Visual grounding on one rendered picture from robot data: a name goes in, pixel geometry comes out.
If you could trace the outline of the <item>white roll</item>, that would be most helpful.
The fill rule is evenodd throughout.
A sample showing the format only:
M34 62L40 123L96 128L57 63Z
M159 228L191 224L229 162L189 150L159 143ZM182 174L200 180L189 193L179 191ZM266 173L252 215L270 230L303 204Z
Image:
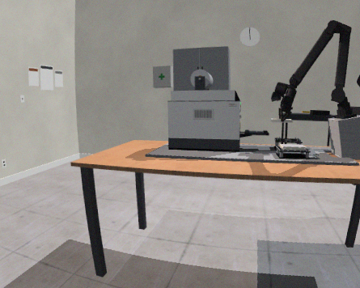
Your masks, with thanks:
M205 76L205 89L211 88L213 85L213 78L210 76L208 72L205 70L195 70L190 78L191 84L195 87L195 77L197 76Z

